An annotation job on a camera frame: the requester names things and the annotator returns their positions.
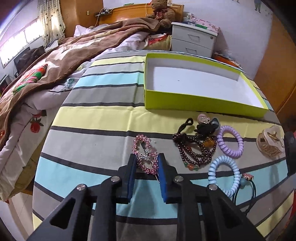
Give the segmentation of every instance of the blue stripe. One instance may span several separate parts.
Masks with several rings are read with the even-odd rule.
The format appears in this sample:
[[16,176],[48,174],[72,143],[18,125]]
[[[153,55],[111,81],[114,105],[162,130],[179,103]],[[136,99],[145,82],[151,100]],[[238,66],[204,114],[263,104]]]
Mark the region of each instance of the blue stripe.
[[266,99],[263,99],[265,104],[267,105],[267,107],[270,109],[270,110],[273,110],[273,108],[271,107],[270,103],[268,102],[268,100]]
[[104,74],[104,75],[91,75],[82,76],[75,87],[96,86],[96,85],[124,85],[124,84],[144,84],[143,73],[130,73],[130,74]]
[[[249,173],[254,175],[257,195],[260,195],[287,176],[286,161]],[[108,177],[77,170],[40,157],[35,181],[65,198],[80,183],[93,186],[102,183]],[[207,179],[192,180],[192,182],[201,186],[208,185]],[[233,177],[219,177],[217,182],[219,186],[229,188],[232,186]],[[242,189],[237,197],[237,204],[248,201],[251,198],[251,193],[251,186]],[[118,204],[117,215],[134,218],[176,218],[177,205],[163,202],[158,181],[136,180],[131,203],[128,205]]]

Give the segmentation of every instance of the window frame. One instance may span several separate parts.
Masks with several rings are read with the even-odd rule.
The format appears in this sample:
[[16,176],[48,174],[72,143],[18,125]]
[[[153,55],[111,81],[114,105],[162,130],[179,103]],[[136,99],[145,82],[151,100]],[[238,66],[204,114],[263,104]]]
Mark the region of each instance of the window frame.
[[[15,36],[17,36],[19,33],[21,33],[21,32],[24,32],[24,35],[25,35],[25,39],[26,39],[26,42],[27,42],[27,44],[21,49],[21,50],[19,50],[19,52],[15,55],[15,56],[13,56],[6,64],[3,64],[2,63],[2,60],[1,60],[1,58],[0,58],[0,62],[1,62],[1,65],[2,65],[2,67],[3,67],[3,69],[12,61],[12,60],[14,60],[15,59],[15,57],[16,56],[18,56],[18,54],[19,53],[21,53],[23,50],[25,50],[31,43],[33,43],[34,41],[36,41],[37,39],[39,39],[39,38],[41,38],[42,36],[39,36],[38,38],[36,38],[36,39],[33,39],[32,41],[30,41],[30,42],[28,42],[27,41],[27,37],[26,37],[26,33],[25,33],[25,29],[27,28],[27,27],[29,27],[30,25],[32,25],[33,23],[35,23],[35,22],[37,22],[39,20],[39,18],[35,18],[34,20],[32,20],[30,23],[28,23],[27,25],[25,25],[23,28],[21,28],[19,31],[17,31],[15,34],[13,34],[9,39],[11,39],[11,38],[14,38]],[[9,41],[9,39],[7,39],[1,46],[0,46],[0,48],[2,48],[2,46],[7,42],[7,41]]]

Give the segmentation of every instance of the window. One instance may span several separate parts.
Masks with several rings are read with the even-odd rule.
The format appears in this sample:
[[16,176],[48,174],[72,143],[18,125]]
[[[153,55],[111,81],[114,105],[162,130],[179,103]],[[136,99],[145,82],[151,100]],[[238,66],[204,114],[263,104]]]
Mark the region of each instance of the window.
[[19,52],[21,52],[29,43],[44,34],[44,30],[39,19],[33,21],[30,25],[24,27],[17,34],[9,38],[0,47],[0,59],[5,67]]

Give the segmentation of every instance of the polka dot curtain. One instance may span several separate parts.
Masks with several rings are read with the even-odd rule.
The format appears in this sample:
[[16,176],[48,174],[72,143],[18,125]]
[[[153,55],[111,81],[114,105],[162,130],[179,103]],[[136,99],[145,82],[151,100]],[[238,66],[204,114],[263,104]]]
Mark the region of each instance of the polka dot curtain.
[[59,0],[38,0],[39,19],[44,28],[44,47],[53,41],[64,38],[65,24]]

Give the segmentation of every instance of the striped tablecloth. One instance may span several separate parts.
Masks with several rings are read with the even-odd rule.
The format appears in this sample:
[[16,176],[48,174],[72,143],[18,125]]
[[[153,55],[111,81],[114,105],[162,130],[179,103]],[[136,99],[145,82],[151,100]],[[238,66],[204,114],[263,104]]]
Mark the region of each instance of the striped tablecloth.
[[[127,164],[132,142],[139,133],[151,138],[158,153],[193,183],[207,186],[209,165],[190,171],[181,161],[172,134],[189,117],[200,112],[146,110],[144,107],[144,61],[151,51],[110,53],[98,59],[77,82],[60,108],[44,144],[33,192],[33,222],[36,228],[78,184],[100,184]],[[243,137],[244,152],[237,160],[241,173],[254,175],[257,203],[248,218],[260,233],[273,240],[291,212],[293,185],[287,178],[285,154],[270,159],[258,150],[256,137],[265,128],[280,123],[258,86],[269,111],[262,119],[207,113],[221,125],[234,127]],[[186,133],[194,135],[192,128]],[[227,145],[237,148],[236,139],[226,134]],[[214,157],[222,155],[217,148]],[[221,186],[230,187],[233,173],[221,166]],[[154,176],[137,173],[129,205],[117,205],[118,240],[175,240],[177,206],[165,204]],[[252,189],[239,192],[237,204],[245,210]]]

